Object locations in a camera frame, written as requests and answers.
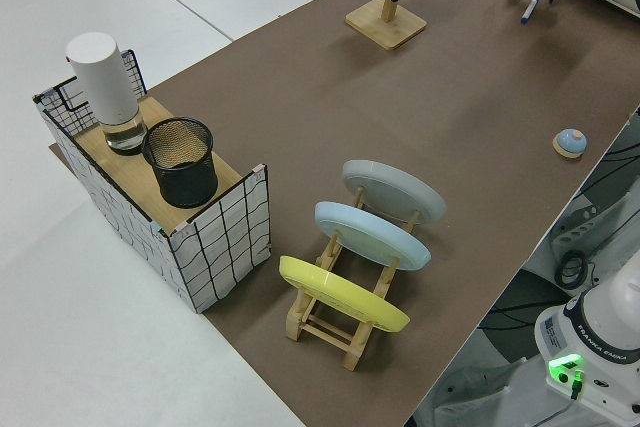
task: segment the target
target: glass base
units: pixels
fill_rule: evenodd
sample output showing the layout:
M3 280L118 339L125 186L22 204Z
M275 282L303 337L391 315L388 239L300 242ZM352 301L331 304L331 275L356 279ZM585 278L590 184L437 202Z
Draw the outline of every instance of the glass base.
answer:
M129 120L119 125L100 123L107 145L116 154L136 155L142 151L142 141L147 134L147 126L140 110Z

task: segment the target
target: plate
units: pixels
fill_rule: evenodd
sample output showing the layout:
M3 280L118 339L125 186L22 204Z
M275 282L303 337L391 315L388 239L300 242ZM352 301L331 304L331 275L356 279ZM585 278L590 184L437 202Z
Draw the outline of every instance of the plate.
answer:
M342 180L355 195L364 187L364 204L392 219L407 222L418 210L416 224L435 222L447 211L440 194L403 170L372 160L350 160L342 167Z
M280 275L320 302L386 332L400 332L409 317L373 292L293 257L280 257Z
M338 233L338 243L378 264L400 259L398 270L419 270L431 260L422 243L397 225L370 212L336 202L316 204L316 225L328 237Z

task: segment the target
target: yellow plate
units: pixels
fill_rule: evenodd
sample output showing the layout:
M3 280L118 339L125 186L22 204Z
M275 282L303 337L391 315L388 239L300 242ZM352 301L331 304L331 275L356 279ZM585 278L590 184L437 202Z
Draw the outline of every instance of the yellow plate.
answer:
M409 323L404 312L373 292L308 262L282 256L280 275L320 302L380 330L400 332Z

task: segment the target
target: storage box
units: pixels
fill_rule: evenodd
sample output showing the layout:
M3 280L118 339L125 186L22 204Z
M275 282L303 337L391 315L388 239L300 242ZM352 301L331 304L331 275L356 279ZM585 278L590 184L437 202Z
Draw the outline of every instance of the storage box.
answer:
M171 116L146 96L133 51L122 57L147 125ZM225 297L271 255L266 165L240 176L214 153L214 198L196 209L177 209L164 202L141 155L120 156L106 146L75 77L34 102L95 205L194 312Z

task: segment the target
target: green light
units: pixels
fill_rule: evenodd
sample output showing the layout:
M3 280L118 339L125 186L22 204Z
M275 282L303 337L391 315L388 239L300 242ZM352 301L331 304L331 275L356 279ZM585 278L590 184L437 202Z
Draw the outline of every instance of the green light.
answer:
M562 373L563 368L571 369L582 363L582 356L579 354L569 354L549 361L549 372L555 379Z
M582 356L579 354L569 354L564 357L558 357L557 359L553 359L549 361L550 369L557 369L558 367L562 367L566 364L579 364L582 362Z

